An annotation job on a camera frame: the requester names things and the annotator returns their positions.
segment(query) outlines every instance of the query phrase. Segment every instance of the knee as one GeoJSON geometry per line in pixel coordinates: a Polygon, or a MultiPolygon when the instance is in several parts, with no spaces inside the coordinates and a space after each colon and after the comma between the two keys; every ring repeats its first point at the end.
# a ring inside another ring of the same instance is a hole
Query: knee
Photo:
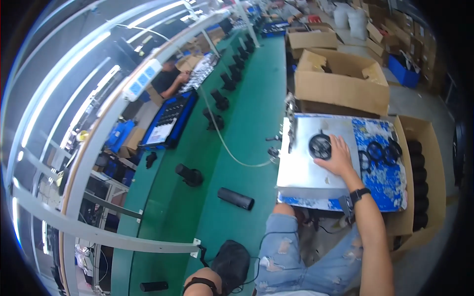
{"type": "Polygon", "coordinates": [[[273,208],[274,214],[285,214],[290,216],[295,216],[295,211],[293,208],[287,204],[276,204],[273,208]]]}

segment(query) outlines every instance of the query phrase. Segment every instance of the worker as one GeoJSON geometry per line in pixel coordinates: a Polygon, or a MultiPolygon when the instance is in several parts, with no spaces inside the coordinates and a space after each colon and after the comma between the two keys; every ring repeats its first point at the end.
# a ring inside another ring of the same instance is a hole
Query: worker
{"type": "Polygon", "coordinates": [[[183,83],[188,82],[189,72],[181,72],[174,65],[176,56],[171,56],[163,63],[161,72],[153,80],[152,85],[164,99],[171,98],[176,94],[183,83]]]}
{"type": "MultiPolygon", "coordinates": [[[[331,159],[315,159],[315,164],[341,176],[350,192],[364,189],[352,167],[344,139],[334,135],[329,137],[331,159]]],[[[354,212],[352,230],[324,257],[307,268],[300,258],[295,211],[287,204],[277,204],[266,222],[260,260],[255,269],[257,295],[342,295],[360,270],[360,295],[394,295],[385,225],[370,193],[364,193],[355,202],[354,212]]],[[[184,296],[227,295],[230,292],[222,291],[222,287],[228,277],[226,273],[220,276],[209,268],[200,269],[186,279],[184,296]]]]}
{"type": "Polygon", "coordinates": [[[303,14],[296,9],[296,7],[286,3],[284,0],[272,0],[272,8],[269,9],[269,14],[262,14],[263,17],[270,17],[276,20],[285,20],[289,24],[294,21],[304,23],[302,19],[303,14]]]}

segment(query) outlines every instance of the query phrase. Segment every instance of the black shirt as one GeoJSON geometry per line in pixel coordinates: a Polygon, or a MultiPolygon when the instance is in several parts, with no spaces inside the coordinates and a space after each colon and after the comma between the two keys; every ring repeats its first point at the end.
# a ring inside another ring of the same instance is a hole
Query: black shirt
{"type": "Polygon", "coordinates": [[[155,90],[159,94],[161,94],[162,92],[170,88],[170,86],[173,84],[174,80],[176,79],[176,77],[178,77],[179,74],[181,74],[181,72],[176,67],[169,72],[161,71],[153,80],[152,85],[155,90]]]}

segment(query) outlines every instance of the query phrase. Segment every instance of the workbench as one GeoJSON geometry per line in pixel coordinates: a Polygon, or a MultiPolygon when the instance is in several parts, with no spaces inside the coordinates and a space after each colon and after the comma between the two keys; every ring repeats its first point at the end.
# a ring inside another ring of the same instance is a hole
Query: workbench
{"type": "MultiPolygon", "coordinates": [[[[239,37],[245,31],[234,31],[230,38],[216,47],[222,53],[215,70],[198,89],[200,96],[178,147],[174,150],[156,150],[158,159],[150,169],[145,168],[145,152],[128,192],[124,208],[140,211],[140,223],[123,215],[118,233],[129,236],[168,241],[192,242],[201,239],[208,255],[215,256],[226,239],[243,244],[252,256],[258,254],[265,221],[276,202],[275,180],[277,164],[264,167],[245,167],[235,162],[223,147],[215,131],[206,130],[208,121],[202,115],[205,108],[203,94],[215,113],[225,122],[221,134],[233,155],[246,164],[260,164],[269,160],[268,148],[280,148],[280,142],[267,142],[265,138],[278,134],[283,120],[286,94],[286,61],[283,37],[260,39],[245,62],[242,81],[232,91],[222,90],[230,107],[226,111],[214,108],[210,95],[220,89],[222,72],[233,64],[233,54],[240,46],[239,37]],[[174,173],[182,163],[199,169],[204,182],[191,188],[174,173]],[[226,187],[255,199],[252,211],[245,211],[217,198],[217,190],[226,187]]],[[[111,292],[141,295],[141,282],[167,281],[169,289],[155,292],[159,295],[178,295],[186,276],[201,268],[198,259],[189,254],[160,254],[114,250],[111,267],[111,292]]],[[[249,270],[253,278],[253,267],[249,270]]],[[[251,291],[247,285],[244,290],[251,291]]]]}

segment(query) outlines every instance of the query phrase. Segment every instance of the concrete floor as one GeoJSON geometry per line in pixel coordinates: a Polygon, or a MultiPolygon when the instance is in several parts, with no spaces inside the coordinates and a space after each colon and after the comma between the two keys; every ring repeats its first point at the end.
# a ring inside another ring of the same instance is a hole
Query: concrete floor
{"type": "MultiPolygon", "coordinates": [[[[311,14],[321,17],[323,22],[329,23],[341,36],[345,45],[340,45],[338,50],[348,54],[356,54],[370,58],[367,54],[365,41],[350,37],[350,31],[337,29],[334,19],[330,18],[314,3],[309,3],[311,14]]],[[[387,68],[383,68],[387,81],[397,82],[394,75],[387,68]]],[[[294,88],[292,77],[288,79],[289,89],[294,88]]],[[[422,89],[408,89],[403,86],[390,86],[390,114],[408,115],[431,121],[438,138],[438,144],[443,159],[443,167],[446,179],[446,194],[452,196],[457,193],[454,186],[453,160],[452,160],[452,139],[454,133],[454,121],[450,116],[447,107],[441,98],[433,96],[422,89]]],[[[422,288],[433,270],[441,252],[446,244],[447,238],[452,230],[453,221],[456,216],[457,201],[450,203],[446,208],[446,218],[443,228],[428,244],[412,249],[396,263],[394,263],[394,283],[396,295],[416,295],[422,288]]],[[[301,242],[307,246],[312,245],[318,250],[313,254],[315,260],[322,256],[323,251],[321,241],[337,242],[340,235],[331,237],[326,233],[318,232],[312,239],[306,238],[301,242]]],[[[355,279],[352,286],[360,285],[360,277],[355,279]]]]}

